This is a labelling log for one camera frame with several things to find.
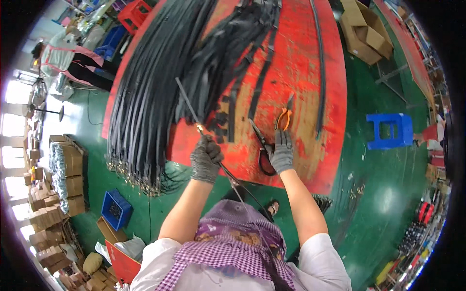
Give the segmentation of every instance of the hair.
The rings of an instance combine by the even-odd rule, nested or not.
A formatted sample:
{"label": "hair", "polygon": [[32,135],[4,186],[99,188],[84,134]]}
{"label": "hair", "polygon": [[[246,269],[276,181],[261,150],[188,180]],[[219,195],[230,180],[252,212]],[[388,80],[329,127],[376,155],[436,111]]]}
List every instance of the hair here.
{"label": "hair", "polygon": [[39,42],[38,44],[35,45],[34,49],[31,51],[31,54],[32,54],[32,58],[34,60],[40,58],[41,56],[41,53],[42,53],[42,49],[43,49],[43,43],[42,41]]}

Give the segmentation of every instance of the foot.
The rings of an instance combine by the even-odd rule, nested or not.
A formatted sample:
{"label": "foot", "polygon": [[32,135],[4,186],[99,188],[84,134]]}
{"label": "foot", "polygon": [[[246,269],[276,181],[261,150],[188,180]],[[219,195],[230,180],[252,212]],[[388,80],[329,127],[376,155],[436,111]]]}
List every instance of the foot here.
{"label": "foot", "polygon": [[267,211],[270,213],[270,216],[273,217],[278,212],[280,204],[278,200],[274,199],[267,204]]}

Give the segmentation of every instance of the orange-handled pliers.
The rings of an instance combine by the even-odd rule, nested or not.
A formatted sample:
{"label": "orange-handled pliers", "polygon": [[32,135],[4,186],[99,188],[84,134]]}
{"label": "orange-handled pliers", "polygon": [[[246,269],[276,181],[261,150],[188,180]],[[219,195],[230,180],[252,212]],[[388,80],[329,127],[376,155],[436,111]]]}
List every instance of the orange-handled pliers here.
{"label": "orange-handled pliers", "polygon": [[283,128],[283,130],[287,130],[288,129],[288,125],[290,125],[290,116],[291,116],[291,107],[293,106],[293,96],[295,95],[294,92],[291,92],[290,94],[290,97],[288,98],[288,103],[287,103],[287,107],[286,108],[282,108],[281,109],[281,113],[280,115],[277,117],[277,119],[275,120],[275,126],[274,126],[274,129],[277,130],[279,125],[280,125],[280,121],[282,120],[282,118],[286,115],[287,116],[287,124],[285,125],[285,127]]}

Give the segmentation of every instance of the worker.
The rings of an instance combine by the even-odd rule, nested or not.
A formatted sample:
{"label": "worker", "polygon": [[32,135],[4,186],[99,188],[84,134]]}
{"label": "worker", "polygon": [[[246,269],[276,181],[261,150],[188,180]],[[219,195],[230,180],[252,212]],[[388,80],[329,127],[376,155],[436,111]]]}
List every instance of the worker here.
{"label": "worker", "polygon": [[110,91],[113,81],[94,73],[96,68],[115,76],[118,66],[104,60],[101,56],[85,47],[76,45],[73,25],[56,34],[47,45],[39,42],[31,52],[34,60],[40,59],[41,71],[47,76],[64,73],[69,79],[85,85],[92,85]]}
{"label": "worker", "polygon": [[413,140],[419,148],[423,142],[428,140],[442,141],[445,135],[445,120],[437,114],[437,122],[425,128],[421,134],[414,134]]}
{"label": "worker", "polygon": [[[270,222],[278,211],[277,201],[269,204],[264,216],[251,205],[244,206],[231,189],[200,218],[223,154],[212,137],[204,135],[190,159],[191,180],[164,220],[158,240],[144,248],[130,290],[351,290],[323,214],[293,169],[287,131],[275,134],[271,164],[288,193],[301,246],[299,269],[283,261],[285,241]],[[234,187],[243,196],[242,186]]]}

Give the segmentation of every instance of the bundle of black cables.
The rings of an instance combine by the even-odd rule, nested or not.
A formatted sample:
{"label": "bundle of black cables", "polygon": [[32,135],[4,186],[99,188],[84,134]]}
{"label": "bundle of black cables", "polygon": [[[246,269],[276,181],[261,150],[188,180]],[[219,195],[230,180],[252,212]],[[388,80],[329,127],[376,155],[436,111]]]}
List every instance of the bundle of black cables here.
{"label": "bundle of black cables", "polygon": [[107,165],[156,196],[177,188],[165,171],[178,103],[175,77],[194,55],[217,0],[167,1],[145,31],[122,76],[110,118]]}
{"label": "bundle of black cables", "polygon": [[216,3],[166,2],[142,36],[119,84],[110,118],[108,167],[148,195],[168,194],[182,184],[179,172],[168,173],[165,167],[171,124],[182,117],[192,121],[175,77],[183,80],[195,112],[205,122],[233,80],[230,111],[234,116],[243,77],[267,35],[267,59],[253,99],[259,98],[270,67],[281,0],[243,0],[200,41]]}
{"label": "bundle of black cables", "polygon": [[[198,118],[204,123],[222,92],[235,80],[229,96],[229,142],[234,142],[230,136],[234,130],[234,108],[242,80],[253,62],[254,54],[262,47],[261,44],[269,34],[267,59],[256,83],[253,100],[256,99],[257,102],[259,98],[263,79],[274,55],[280,8],[281,0],[241,2],[202,41],[183,79],[188,99]],[[178,120],[182,117],[188,122],[193,121],[185,102],[180,98],[175,118]]]}

